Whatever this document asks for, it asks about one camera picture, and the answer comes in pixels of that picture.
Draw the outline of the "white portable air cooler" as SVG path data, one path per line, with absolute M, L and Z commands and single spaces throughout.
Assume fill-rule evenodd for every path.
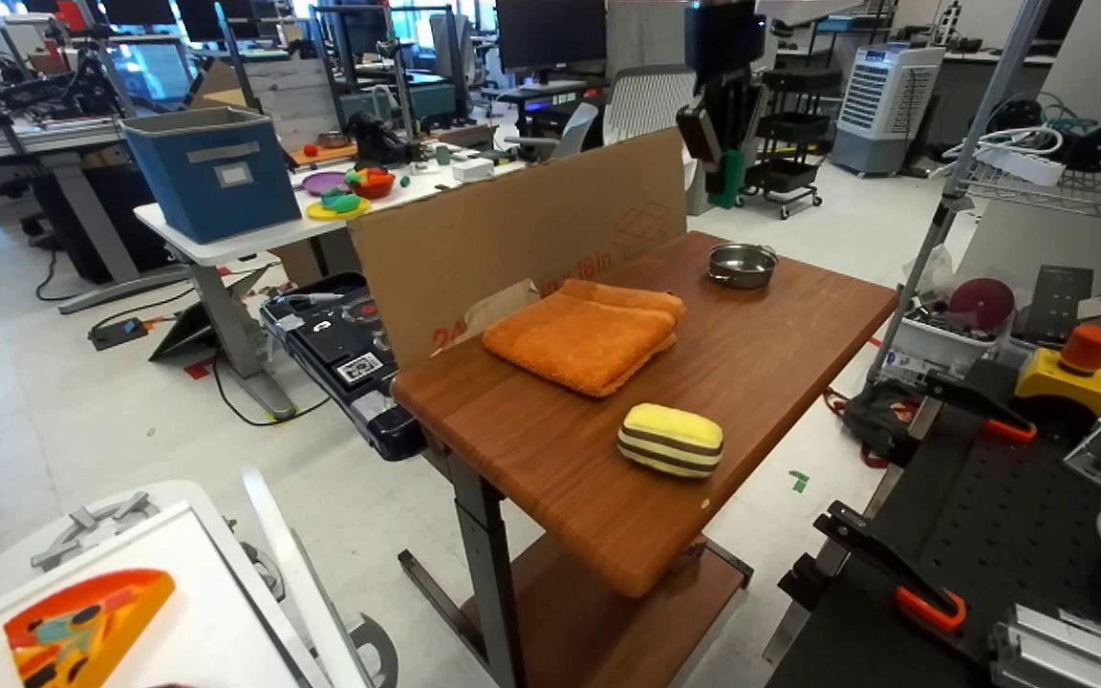
M 852 58 L 828 160 L 856 178 L 898 178 L 941 67 L 936 46 L 865 46 Z

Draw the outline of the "right orange black clamp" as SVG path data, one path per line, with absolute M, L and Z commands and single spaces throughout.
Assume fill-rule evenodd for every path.
M 873 381 L 841 407 L 841 425 L 861 443 L 861 457 L 868 464 L 907 465 L 944 408 L 971 412 L 981 434 L 1009 443 L 1036 440 L 1036 425 L 1020 416 L 1009 400 L 996 400 L 992 393 L 950 374 Z

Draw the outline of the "wooden lower table shelf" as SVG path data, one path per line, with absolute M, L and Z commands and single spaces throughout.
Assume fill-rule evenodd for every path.
M 669 688 L 753 571 L 690 542 L 648 598 L 618 598 L 534 539 L 513 561 L 523 688 Z

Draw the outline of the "black perforated breadboard plate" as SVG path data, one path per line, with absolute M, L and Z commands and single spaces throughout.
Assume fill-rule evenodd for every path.
M 992 635 L 1017 608 L 1101 639 L 1101 486 L 1042 434 L 1009 443 L 944 408 L 873 529 L 971 608 L 955 644 L 808 611 L 767 688 L 992 688 Z

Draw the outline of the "yellow emergency stop box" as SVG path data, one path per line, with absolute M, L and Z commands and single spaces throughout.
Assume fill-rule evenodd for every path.
M 1012 393 L 1063 397 L 1101 416 L 1101 327 L 1074 327 L 1063 347 L 1036 347 Z

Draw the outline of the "brown cardboard panel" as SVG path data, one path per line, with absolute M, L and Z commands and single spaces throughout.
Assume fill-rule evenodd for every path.
M 418 367 L 461 337 L 481 300 L 600 274 L 685 230 L 680 137 L 657 130 L 371 211 L 353 246 L 396 364 Z

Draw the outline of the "left orange black clamp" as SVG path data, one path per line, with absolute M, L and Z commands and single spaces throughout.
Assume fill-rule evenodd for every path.
M 781 576 L 781 589 L 799 608 L 827 622 L 888 622 L 898 617 L 907 629 L 944 644 L 955 644 L 966 632 L 966 599 L 929 583 L 910 553 L 873 529 L 868 515 L 832 502 L 814 529 L 846 553 L 846 561 L 827 571 L 814 553 L 799 553 Z

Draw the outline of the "small steel pot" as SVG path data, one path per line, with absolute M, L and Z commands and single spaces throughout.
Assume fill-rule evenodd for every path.
M 776 251 L 767 246 L 720 246 L 708 259 L 708 274 L 720 288 L 760 291 L 772 282 Z

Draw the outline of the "folded orange towel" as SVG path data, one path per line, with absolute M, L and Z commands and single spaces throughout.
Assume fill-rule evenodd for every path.
M 489 327 L 481 347 L 543 381 L 613 397 L 675 339 L 687 306 L 669 291 L 567 279 L 555 296 Z

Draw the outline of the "yellow striped sponge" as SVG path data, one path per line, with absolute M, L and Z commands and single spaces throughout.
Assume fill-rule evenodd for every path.
M 708 478 L 722 448 L 727 434 L 720 422 L 653 400 L 632 407 L 614 434 L 622 459 L 671 478 Z

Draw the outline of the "orange patterned plate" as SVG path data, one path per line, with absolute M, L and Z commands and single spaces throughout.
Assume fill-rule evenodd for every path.
M 165 571 L 112 571 L 35 599 L 5 622 L 20 683 L 103 688 L 173 592 Z

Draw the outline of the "orange black clamp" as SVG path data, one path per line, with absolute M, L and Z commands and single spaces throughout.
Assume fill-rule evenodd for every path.
M 898 617 L 907 629 L 944 644 L 955 644 L 966 632 L 966 599 L 929 583 L 910 553 L 873 529 L 868 515 L 832 502 L 814 529 L 846 553 L 846 561 L 827 571 L 814 553 L 799 553 L 781 576 L 781 589 L 799 608 L 827 622 L 888 622 Z
M 1020 416 L 1009 400 L 996 400 L 992 393 L 950 374 L 873 381 L 841 407 L 841 425 L 861 443 L 861 457 L 868 464 L 907 465 L 944 408 L 971 412 L 981 434 L 1009 443 L 1036 440 L 1036 425 Z

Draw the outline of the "blue storage bin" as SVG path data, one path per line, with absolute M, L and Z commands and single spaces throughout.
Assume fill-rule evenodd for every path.
M 252 111 L 128 120 L 127 149 L 165 221 L 191 240 L 223 240 L 298 213 L 276 125 Z

